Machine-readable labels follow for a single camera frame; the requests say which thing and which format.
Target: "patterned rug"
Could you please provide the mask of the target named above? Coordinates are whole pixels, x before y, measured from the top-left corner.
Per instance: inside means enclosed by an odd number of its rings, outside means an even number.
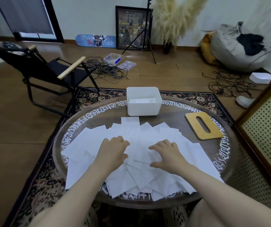
[[[220,116],[229,125],[232,125],[233,118],[213,93],[205,92],[174,92],[161,91],[163,96],[174,96],[180,99],[197,103]],[[126,95],[124,89],[100,88],[100,93],[91,93],[84,89],[78,90],[76,98],[76,112],[106,99]],[[71,111],[72,102],[69,103],[65,112]],[[58,174],[52,157],[52,145],[58,130],[67,121],[67,118],[60,118],[56,128],[43,150],[33,172],[25,183],[19,198],[14,204],[4,226],[26,227],[32,218],[41,210],[53,206],[65,193],[65,181]]]

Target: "tripod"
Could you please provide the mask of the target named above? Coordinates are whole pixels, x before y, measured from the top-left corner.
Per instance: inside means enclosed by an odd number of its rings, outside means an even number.
[[[147,2],[147,12],[146,12],[145,29],[143,29],[143,30],[139,33],[139,35],[137,35],[137,37],[130,43],[130,45],[128,45],[128,47],[122,52],[122,54],[125,53],[125,51],[126,51],[127,49],[129,49],[130,46],[133,47],[133,48],[135,48],[135,49],[137,49],[137,50],[145,51],[145,39],[146,39],[146,36],[147,36],[148,43],[149,43],[149,46],[150,46],[150,49],[151,49],[151,53],[152,53],[152,56],[153,56],[153,60],[154,60],[154,62],[155,62],[155,64],[156,64],[156,61],[155,61],[155,58],[154,58],[154,54],[153,54],[153,48],[152,48],[152,45],[151,45],[151,42],[150,42],[150,38],[149,38],[149,32],[148,32],[148,29],[147,29],[149,6],[151,5],[150,2],[151,2],[151,0],[148,0],[148,2]],[[136,41],[136,39],[137,39],[142,33],[144,33],[144,39],[143,39],[143,46],[142,46],[142,48],[138,48],[138,47],[133,46],[132,44]]]

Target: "wooden floor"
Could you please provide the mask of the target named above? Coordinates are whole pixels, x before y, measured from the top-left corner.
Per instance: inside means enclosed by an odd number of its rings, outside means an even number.
[[[36,44],[42,56],[50,61],[61,57],[69,62],[81,56],[106,57],[109,53],[122,53],[111,48],[86,48],[70,44],[21,43],[25,46]],[[122,79],[111,84],[102,78],[96,79],[99,87],[126,88],[155,86],[160,90],[210,92],[210,79],[202,77],[202,72],[215,77],[215,67],[205,64],[195,52],[172,51],[163,55],[155,52],[157,64],[153,63],[150,52],[127,51],[122,61],[130,60],[137,65],[130,72],[130,79]],[[0,226],[16,201],[25,180],[34,168],[44,146],[54,130],[60,116],[31,104],[22,75],[6,63],[0,64]],[[90,79],[82,86],[93,87]],[[251,91],[256,97],[260,91]],[[56,96],[33,89],[34,100],[59,110],[64,110],[70,95]],[[235,98],[219,97],[222,104],[236,119],[243,111],[234,102]]]

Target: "round table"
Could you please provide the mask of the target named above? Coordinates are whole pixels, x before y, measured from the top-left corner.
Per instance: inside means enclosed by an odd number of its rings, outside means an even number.
[[[238,141],[230,126],[219,116],[210,110],[195,103],[176,97],[162,96],[163,103],[157,116],[141,116],[140,124],[149,122],[155,126],[166,122],[168,126],[179,129],[182,134],[193,143],[199,142],[221,174],[224,181],[232,175],[239,155]],[[224,137],[200,141],[195,136],[190,125],[185,119],[186,113],[201,112],[208,113],[215,124],[223,132]],[[126,96],[108,99],[95,103],[73,115],[59,130],[53,145],[53,158],[58,172],[66,177],[68,159],[62,156],[61,151],[85,128],[95,128],[113,123],[121,123],[121,117],[128,117]],[[117,198],[108,195],[106,184],[98,192],[95,200],[114,206],[134,209],[161,209],[187,204],[200,199],[199,193],[176,193],[168,198],[153,202],[150,194],[122,194]]]

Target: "tangled wires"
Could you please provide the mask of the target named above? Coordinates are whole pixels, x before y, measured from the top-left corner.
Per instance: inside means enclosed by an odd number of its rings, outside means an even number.
[[[85,64],[87,67],[97,67],[97,69],[93,72],[93,74],[96,74],[97,76],[95,77],[93,75],[94,79],[97,79],[98,77],[104,78],[106,81],[112,84],[116,84],[120,82],[120,79],[122,78],[127,78],[128,70],[126,69],[126,74],[122,72],[122,69],[119,69],[113,65],[109,65],[106,61],[103,60],[102,57],[87,57]],[[109,80],[106,79],[106,76],[112,76],[115,79],[118,79],[117,82],[110,82]]]
[[[235,89],[236,92],[245,92],[252,98],[252,94],[249,92],[249,90],[261,91],[261,89],[254,88],[257,87],[257,85],[245,81],[245,75],[231,74],[225,71],[213,71],[213,73],[217,74],[215,78],[205,76],[204,73],[202,73],[202,75],[215,80],[214,82],[209,83],[209,89],[217,95],[236,97],[233,93],[233,89]]]

